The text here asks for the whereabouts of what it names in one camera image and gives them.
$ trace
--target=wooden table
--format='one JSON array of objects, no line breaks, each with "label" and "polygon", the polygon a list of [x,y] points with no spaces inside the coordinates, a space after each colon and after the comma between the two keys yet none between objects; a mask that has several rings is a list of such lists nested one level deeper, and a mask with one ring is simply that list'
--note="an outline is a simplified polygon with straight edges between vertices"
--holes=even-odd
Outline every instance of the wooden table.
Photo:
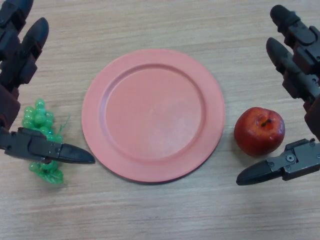
[{"label": "wooden table", "polygon": [[[28,171],[29,162],[1,153],[0,239],[4,240],[316,240],[320,235],[319,173],[237,186],[256,160],[233,139],[248,108],[284,119],[285,144],[312,135],[301,100],[282,87],[266,53],[283,42],[270,19],[276,0],[34,0],[21,36],[40,17],[50,33],[38,71],[20,88],[22,108],[44,98],[56,124],[70,115],[65,142],[88,149],[81,128],[86,90],[104,66],[138,49],[184,52],[218,80],[226,104],[222,139],[197,171],[162,185],[127,182],[95,165],[64,164],[66,186]],[[283,0],[307,25],[320,28],[318,0]],[[12,130],[21,125],[19,113]]]}]

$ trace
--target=apple stem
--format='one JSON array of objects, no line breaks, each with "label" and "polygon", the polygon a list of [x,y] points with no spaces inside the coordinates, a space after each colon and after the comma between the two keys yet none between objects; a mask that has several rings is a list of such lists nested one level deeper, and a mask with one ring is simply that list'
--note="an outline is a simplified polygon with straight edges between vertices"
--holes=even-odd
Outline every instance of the apple stem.
[{"label": "apple stem", "polygon": [[267,120],[265,120],[262,124],[261,127],[265,127],[267,125],[267,123],[271,123],[272,120],[270,118],[268,118]]}]

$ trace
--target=apple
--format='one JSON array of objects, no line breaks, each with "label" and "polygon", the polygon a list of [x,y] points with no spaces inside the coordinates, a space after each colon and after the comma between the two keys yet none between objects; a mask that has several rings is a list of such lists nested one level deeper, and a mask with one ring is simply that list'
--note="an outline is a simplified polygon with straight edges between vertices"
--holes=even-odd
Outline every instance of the apple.
[{"label": "apple", "polygon": [[234,127],[234,138],[246,154],[260,157],[276,150],[285,137],[285,123],[275,111],[252,107]]}]

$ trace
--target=screw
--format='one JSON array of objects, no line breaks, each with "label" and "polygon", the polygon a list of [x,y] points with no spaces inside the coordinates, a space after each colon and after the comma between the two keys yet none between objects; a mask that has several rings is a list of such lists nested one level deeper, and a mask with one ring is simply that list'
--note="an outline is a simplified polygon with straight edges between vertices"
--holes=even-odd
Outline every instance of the screw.
[{"label": "screw", "polygon": [[290,154],[290,155],[287,155],[285,159],[286,159],[288,162],[291,163],[291,162],[293,162],[293,161],[295,160],[295,156],[293,156],[293,155]]}]

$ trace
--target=plastic grapes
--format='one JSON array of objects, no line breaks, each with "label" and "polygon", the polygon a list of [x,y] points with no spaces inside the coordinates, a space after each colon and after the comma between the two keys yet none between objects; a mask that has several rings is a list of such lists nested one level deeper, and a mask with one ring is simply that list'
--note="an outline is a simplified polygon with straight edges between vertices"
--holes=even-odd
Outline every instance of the plastic grapes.
[{"label": "plastic grapes", "polygon": [[[62,129],[66,126],[61,125],[60,130],[55,134],[53,123],[55,116],[53,112],[46,111],[45,101],[41,98],[35,101],[35,107],[27,106],[24,109],[24,117],[22,126],[27,129],[40,131],[48,141],[62,143]],[[50,163],[32,162],[29,165],[29,170],[36,173],[40,178],[51,184],[63,184],[64,174],[58,169],[58,163],[51,161]]]}]

